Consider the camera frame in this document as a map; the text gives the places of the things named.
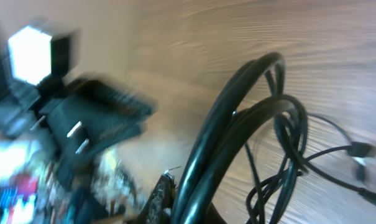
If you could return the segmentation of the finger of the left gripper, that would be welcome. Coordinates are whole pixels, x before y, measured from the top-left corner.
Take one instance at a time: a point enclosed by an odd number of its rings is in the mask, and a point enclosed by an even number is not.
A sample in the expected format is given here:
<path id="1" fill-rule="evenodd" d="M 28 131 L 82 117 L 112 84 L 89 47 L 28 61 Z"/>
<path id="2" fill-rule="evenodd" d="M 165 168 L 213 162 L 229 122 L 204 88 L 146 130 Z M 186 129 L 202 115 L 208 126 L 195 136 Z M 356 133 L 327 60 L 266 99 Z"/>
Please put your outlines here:
<path id="1" fill-rule="evenodd" d="M 142 133 L 154 102 L 124 86 L 77 79 L 46 103 L 46 122 L 64 155 L 93 156 Z"/>

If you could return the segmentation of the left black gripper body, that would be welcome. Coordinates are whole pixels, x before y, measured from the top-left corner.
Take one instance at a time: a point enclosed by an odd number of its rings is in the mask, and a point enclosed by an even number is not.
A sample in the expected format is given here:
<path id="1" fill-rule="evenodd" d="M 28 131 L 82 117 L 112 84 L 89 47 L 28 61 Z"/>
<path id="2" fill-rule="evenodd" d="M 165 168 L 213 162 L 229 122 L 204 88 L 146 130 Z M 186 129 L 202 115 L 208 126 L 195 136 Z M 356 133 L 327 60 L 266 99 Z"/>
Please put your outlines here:
<path id="1" fill-rule="evenodd" d="M 39 85 L 22 81 L 0 81 L 0 132 L 10 139 L 31 134 L 42 146 L 55 146 L 52 134 L 41 125 L 39 111 L 51 97 L 64 91 L 61 78 L 46 78 Z"/>

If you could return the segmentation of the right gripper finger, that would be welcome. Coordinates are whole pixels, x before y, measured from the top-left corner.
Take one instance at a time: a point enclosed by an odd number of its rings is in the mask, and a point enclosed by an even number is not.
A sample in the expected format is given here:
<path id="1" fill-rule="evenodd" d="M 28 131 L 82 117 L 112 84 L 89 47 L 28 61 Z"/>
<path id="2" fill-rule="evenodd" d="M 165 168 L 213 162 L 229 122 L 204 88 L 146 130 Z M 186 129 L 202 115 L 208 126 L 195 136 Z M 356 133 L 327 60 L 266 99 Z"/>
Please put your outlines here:
<path id="1" fill-rule="evenodd" d="M 159 178 L 148 201 L 137 217 L 137 224 L 171 224 L 170 217 L 177 184 L 169 170 Z"/>

